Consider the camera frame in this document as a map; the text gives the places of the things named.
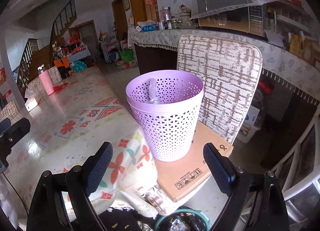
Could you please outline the sideboard with lace cloth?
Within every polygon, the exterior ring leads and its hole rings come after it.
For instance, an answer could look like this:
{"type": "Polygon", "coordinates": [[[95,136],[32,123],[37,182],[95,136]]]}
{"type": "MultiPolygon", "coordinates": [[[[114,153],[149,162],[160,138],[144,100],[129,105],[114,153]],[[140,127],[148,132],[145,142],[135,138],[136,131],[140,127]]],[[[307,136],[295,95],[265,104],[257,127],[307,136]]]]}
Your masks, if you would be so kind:
{"type": "Polygon", "coordinates": [[[193,35],[192,39],[197,44],[203,39],[203,46],[208,44],[209,50],[216,49],[218,55],[228,54],[234,58],[240,55],[241,46],[254,46],[263,59],[261,71],[263,75],[281,83],[308,103],[319,106],[319,70],[294,54],[270,43],[232,33],[195,29],[138,32],[132,28],[128,32],[132,44],[174,51],[178,50],[182,35],[193,35]]]}

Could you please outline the clear plastic bottle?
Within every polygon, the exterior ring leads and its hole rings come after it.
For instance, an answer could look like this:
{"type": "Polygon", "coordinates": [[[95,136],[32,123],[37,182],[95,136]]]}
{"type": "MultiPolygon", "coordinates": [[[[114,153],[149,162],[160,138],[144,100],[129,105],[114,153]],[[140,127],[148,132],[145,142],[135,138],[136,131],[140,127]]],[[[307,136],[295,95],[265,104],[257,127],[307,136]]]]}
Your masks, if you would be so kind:
{"type": "Polygon", "coordinates": [[[157,96],[157,80],[151,78],[149,81],[149,99],[148,104],[160,104],[159,98],[157,96]]]}

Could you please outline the microwave oven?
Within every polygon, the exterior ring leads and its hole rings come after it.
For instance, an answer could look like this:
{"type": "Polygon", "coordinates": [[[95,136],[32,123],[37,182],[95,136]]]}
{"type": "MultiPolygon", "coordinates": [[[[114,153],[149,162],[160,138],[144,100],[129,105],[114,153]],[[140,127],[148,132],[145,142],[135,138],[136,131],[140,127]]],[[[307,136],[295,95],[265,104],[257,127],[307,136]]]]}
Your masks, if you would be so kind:
{"type": "Polygon", "coordinates": [[[200,27],[221,28],[264,37],[267,29],[267,5],[248,6],[199,18],[200,27]]]}

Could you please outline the purple perforated trash basket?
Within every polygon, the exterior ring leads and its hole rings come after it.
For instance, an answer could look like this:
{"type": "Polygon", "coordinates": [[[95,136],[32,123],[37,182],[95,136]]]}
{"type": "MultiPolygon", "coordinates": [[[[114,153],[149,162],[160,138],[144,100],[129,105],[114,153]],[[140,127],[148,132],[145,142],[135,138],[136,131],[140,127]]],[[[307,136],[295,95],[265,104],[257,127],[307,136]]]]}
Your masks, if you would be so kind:
{"type": "Polygon", "coordinates": [[[204,96],[202,80],[190,72],[158,70],[134,78],[125,91],[153,157],[173,162],[186,156],[204,96]],[[157,80],[160,104],[147,103],[151,78],[157,80]]]}

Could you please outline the cardboard box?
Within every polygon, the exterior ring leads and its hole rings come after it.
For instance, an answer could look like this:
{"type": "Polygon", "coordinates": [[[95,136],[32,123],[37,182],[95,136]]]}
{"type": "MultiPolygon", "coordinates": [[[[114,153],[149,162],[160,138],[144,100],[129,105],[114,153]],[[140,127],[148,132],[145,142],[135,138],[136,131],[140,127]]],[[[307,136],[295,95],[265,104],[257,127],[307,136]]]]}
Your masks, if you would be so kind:
{"type": "Polygon", "coordinates": [[[206,143],[212,143],[225,157],[229,157],[233,150],[233,146],[218,133],[197,122],[190,150],[185,157],[174,162],[155,160],[157,182],[172,201],[182,200],[211,176],[203,158],[206,143]]]}

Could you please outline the patterned chair backrest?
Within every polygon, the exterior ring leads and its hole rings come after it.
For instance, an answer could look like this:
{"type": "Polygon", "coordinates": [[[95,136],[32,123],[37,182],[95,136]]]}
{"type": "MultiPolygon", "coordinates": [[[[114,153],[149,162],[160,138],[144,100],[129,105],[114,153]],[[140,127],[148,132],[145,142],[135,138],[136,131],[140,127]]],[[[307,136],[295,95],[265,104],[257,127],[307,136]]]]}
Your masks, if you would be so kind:
{"type": "Polygon", "coordinates": [[[240,55],[218,55],[192,39],[179,39],[177,68],[198,76],[204,84],[199,120],[232,144],[245,120],[257,89],[262,56],[252,45],[240,47],[240,55]]]}

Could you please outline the teal trash bin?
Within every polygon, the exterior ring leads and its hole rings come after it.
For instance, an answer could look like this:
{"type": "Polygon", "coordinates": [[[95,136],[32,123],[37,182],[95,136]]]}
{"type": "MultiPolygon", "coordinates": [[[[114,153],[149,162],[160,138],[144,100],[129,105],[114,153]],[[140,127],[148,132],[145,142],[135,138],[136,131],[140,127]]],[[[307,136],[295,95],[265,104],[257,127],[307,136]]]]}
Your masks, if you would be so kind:
{"type": "Polygon", "coordinates": [[[210,230],[210,219],[200,210],[180,208],[168,216],[160,217],[154,225],[155,231],[210,230]]]}

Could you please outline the blue tissue pack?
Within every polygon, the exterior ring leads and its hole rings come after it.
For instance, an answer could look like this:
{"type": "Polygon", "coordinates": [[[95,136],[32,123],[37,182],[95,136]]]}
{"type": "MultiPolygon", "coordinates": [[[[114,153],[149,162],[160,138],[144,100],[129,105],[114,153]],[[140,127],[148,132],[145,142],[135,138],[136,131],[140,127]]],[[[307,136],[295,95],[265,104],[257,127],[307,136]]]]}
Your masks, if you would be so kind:
{"type": "Polygon", "coordinates": [[[142,27],[143,32],[149,32],[149,31],[157,31],[158,30],[158,25],[157,24],[152,24],[152,25],[145,25],[142,27]]]}

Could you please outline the white tissue box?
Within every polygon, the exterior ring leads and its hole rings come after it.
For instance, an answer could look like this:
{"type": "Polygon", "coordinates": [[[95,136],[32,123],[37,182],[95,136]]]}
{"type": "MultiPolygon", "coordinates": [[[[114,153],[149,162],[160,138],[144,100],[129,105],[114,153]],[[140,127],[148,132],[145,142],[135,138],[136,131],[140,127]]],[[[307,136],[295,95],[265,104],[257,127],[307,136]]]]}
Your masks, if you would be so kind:
{"type": "Polygon", "coordinates": [[[25,102],[25,108],[28,112],[30,112],[35,107],[37,107],[38,104],[39,104],[39,101],[37,100],[37,98],[35,97],[28,98],[27,101],[25,102]]]}

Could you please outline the pink thermos bottle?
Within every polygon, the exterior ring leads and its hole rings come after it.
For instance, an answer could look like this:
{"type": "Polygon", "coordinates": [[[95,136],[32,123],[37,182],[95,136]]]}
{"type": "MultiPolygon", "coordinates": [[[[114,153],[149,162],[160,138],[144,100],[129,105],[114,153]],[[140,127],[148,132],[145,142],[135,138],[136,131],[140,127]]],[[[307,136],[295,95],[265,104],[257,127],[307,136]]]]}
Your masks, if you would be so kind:
{"type": "Polygon", "coordinates": [[[44,64],[40,65],[37,69],[40,81],[44,87],[45,92],[49,96],[54,92],[54,84],[49,74],[49,71],[46,69],[44,64]]]}

